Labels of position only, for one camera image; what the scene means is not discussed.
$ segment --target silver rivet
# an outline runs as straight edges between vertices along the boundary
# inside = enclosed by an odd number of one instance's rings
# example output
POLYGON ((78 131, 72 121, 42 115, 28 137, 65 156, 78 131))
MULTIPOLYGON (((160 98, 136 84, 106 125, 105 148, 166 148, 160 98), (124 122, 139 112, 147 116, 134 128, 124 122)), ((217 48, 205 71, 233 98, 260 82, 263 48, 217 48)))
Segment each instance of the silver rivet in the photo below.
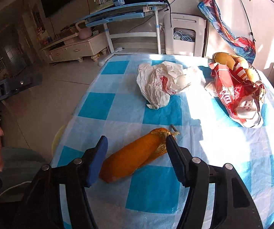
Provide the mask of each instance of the silver rivet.
POLYGON ((233 166, 232 164, 225 164, 225 167, 229 170, 232 170, 233 169, 233 166))
POLYGON ((194 158, 192 158, 192 162, 196 163, 196 164, 199 164, 200 163, 200 159, 198 157, 194 157, 194 158))
POLYGON ((49 165, 48 164, 45 164, 45 165, 42 166, 42 170, 45 171, 45 170, 48 170, 48 169, 49 169, 49 165))
POLYGON ((76 158, 73 162, 74 162, 75 164, 80 164, 80 163, 82 162, 82 159, 76 158))

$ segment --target white cabinet door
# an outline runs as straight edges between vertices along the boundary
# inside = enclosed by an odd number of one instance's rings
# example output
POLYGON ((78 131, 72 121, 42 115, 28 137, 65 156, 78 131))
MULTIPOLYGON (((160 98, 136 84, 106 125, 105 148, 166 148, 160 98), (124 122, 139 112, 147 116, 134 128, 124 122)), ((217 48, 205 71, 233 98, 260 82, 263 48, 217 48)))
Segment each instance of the white cabinet door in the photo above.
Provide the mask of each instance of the white cabinet door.
POLYGON ((274 2, 252 0, 253 35, 256 40, 256 58, 253 66, 262 71, 274 84, 274 2))
MULTIPOLYGON (((247 21, 244 8, 240 0, 215 0, 220 9, 220 14, 223 22, 231 29, 232 33, 236 36, 243 36, 251 39, 250 28, 247 21)), ((249 20, 253 15, 252 0, 242 0, 246 9, 249 20)), ((222 39, 217 31, 211 26, 209 27, 209 37, 207 44, 206 57, 212 58, 215 52, 228 52, 233 54, 234 51, 222 39)))

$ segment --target yellow round object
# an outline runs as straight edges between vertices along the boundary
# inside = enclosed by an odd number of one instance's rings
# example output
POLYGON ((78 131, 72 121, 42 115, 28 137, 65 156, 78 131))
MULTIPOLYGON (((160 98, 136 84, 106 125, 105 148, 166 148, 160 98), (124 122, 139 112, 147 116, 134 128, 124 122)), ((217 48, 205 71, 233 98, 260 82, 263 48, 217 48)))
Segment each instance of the yellow round object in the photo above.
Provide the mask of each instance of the yellow round object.
POLYGON ((214 53, 213 61, 218 62, 220 64, 227 65, 228 68, 230 68, 231 70, 233 70, 234 65, 235 65, 235 61, 233 60, 231 55, 229 53, 225 53, 225 52, 214 53))
POLYGON ((231 54, 230 54, 230 56, 233 58, 235 63, 240 63, 240 65, 243 67, 243 69, 248 69, 249 68, 248 62, 243 57, 237 56, 237 55, 231 55, 231 54))
POLYGON ((258 73, 254 70, 254 69, 252 69, 252 68, 250 68, 250 69, 245 69, 245 72, 246 72, 246 75, 247 75, 247 78, 248 78, 248 80, 250 80, 250 81, 252 81, 252 82, 256 82, 256 81, 259 81, 260 80, 260 78, 259 78, 259 76, 258 76, 258 73))

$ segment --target desk leg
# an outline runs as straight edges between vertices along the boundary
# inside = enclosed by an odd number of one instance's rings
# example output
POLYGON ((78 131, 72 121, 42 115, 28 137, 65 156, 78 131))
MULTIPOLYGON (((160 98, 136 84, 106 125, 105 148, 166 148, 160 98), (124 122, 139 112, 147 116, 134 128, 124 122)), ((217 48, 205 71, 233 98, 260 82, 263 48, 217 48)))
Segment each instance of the desk leg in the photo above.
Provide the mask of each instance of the desk leg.
POLYGON ((115 50, 114 50, 114 46, 112 45, 112 39, 109 36, 109 31, 108 31, 108 28, 107 28, 107 24, 104 23, 103 27, 104 27, 106 39, 107 39, 107 42, 108 42, 108 46, 109 46, 109 49, 110 49, 110 53, 113 53, 115 50))
POLYGON ((158 54, 161 54, 160 30, 159 30, 159 20, 158 20, 158 9, 157 8, 155 10, 155 19, 156 19, 156 33, 157 33, 158 54))

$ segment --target tv stand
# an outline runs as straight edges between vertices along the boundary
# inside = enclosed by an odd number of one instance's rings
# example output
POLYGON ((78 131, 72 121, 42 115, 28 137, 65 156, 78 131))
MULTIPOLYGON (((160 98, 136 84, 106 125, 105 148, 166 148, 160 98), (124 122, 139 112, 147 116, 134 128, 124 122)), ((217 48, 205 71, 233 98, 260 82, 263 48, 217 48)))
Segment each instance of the tv stand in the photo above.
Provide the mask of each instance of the tv stand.
POLYGON ((104 33, 93 35, 85 40, 80 39, 78 35, 78 32, 73 33, 40 49, 44 52, 45 62, 54 63, 70 60, 82 62, 83 57, 86 56, 91 56, 91 59, 96 62, 100 52, 106 54, 108 43, 104 33))

